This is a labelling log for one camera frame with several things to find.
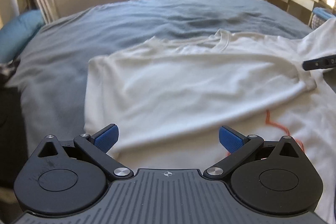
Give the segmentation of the light blue folded cloth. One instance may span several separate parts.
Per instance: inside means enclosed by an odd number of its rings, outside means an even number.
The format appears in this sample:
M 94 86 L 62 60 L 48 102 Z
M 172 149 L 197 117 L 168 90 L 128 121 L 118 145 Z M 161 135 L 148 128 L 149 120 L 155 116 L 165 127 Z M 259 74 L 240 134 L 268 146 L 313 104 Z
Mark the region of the light blue folded cloth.
M 331 18 L 335 18 L 335 15 L 331 11 L 321 7 L 315 7 L 313 9 L 313 14 L 323 20 L 329 20 Z

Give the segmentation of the black folded garment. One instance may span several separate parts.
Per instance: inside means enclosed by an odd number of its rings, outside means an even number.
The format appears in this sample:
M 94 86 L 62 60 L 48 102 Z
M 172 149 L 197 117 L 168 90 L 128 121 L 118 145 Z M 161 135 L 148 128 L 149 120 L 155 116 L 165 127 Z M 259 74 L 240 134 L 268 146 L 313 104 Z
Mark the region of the black folded garment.
M 1 187 L 11 189 L 28 159 L 21 94 L 17 88 L 1 87 L 0 108 Z

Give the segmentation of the grey bed blanket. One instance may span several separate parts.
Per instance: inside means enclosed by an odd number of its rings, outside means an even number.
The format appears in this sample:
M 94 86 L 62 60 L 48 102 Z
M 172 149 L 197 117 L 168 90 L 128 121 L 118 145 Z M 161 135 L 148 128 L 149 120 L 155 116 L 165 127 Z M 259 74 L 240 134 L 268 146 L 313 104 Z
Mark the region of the grey bed blanket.
M 48 133 L 84 128 L 88 61 L 156 36 L 188 39 L 218 29 L 303 38 L 308 26 L 259 0 L 131 0 L 96 6 L 44 26 L 27 44 L 9 84 L 21 93 L 27 149 Z

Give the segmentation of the plaid dark garment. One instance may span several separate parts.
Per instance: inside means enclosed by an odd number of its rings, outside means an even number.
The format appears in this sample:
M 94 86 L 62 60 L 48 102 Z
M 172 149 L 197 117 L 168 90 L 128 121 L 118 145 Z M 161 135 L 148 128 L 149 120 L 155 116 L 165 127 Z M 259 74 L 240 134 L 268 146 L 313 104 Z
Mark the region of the plaid dark garment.
M 15 74 L 20 64 L 20 59 L 11 60 L 8 63 L 0 63 L 0 85 L 4 86 Z

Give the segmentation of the teal pillow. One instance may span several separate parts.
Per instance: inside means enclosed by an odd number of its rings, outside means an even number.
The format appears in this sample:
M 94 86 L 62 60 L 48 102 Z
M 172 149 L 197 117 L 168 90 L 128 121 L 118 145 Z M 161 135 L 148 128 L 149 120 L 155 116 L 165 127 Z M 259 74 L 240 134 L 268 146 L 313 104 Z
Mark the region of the teal pillow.
M 40 10 L 30 10 L 9 21 L 1 29 L 1 63 L 15 59 L 45 25 Z

